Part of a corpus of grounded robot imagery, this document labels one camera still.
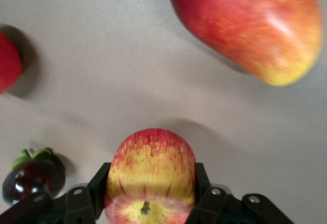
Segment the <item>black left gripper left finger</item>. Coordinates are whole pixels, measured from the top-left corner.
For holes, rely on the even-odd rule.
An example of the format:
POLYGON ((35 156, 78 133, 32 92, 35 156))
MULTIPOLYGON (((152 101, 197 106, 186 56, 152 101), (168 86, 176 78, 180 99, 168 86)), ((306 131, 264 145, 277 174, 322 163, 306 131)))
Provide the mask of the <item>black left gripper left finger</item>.
POLYGON ((104 210, 110 163, 104 163, 86 186, 59 198, 33 193, 1 214, 1 223, 96 223, 104 210))

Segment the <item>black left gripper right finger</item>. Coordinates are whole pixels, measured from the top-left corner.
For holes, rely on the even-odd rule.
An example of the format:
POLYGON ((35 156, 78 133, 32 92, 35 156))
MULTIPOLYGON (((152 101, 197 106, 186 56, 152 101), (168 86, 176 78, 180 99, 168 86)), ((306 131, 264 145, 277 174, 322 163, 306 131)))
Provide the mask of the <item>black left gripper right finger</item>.
POLYGON ((204 165, 195 164, 196 206, 186 223, 265 223, 293 224, 270 199, 258 193, 246 194, 241 200, 219 186, 213 186, 204 165))

